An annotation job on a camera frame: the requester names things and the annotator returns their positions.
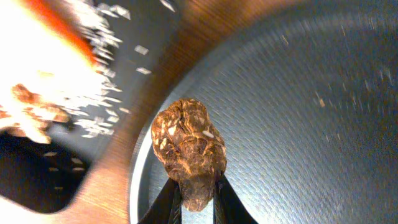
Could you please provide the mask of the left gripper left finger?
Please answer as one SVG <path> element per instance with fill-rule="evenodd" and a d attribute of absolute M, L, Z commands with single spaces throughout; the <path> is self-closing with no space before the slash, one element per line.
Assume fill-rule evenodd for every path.
<path fill-rule="evenodd" d="M 182 224 L 182 196 L 178 183 L 169 178 L 138 224 Z"/>

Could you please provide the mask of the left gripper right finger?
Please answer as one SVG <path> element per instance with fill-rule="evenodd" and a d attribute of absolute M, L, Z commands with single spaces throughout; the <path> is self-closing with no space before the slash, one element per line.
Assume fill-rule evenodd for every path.
<path fill-rule="evenodd" d="M 213 223 L 258 224 L 246 210 L 225 175 L 222 175 L 215 185 Z"/>

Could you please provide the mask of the brown food lump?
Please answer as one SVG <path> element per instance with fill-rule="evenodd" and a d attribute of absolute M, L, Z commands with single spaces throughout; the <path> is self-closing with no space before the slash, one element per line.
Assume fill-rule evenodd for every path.
<path fill-rule="evenodd" d="M 183 206 L 202 211 L 227 168 L 225 142 L 206 106 L 193 98 L 174 101 L 154 118 L 150 133 L 154 154 L 178 183 Z"/>

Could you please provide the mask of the orange carrot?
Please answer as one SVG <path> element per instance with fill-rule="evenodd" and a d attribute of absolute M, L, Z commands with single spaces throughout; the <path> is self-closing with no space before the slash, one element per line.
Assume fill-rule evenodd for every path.
<path fill-rule="evenodd" d="M 35 19 L 43 22 L 51 31 L 60 34 L 62 39 L 71 45 L 81 57 L 93 66 L 95 59 L 89 43 L 78 30 L 77 20 L 73 19 L 73 10 L 65 1 L 21 0 L 20 3 L 33 14 Z"/>

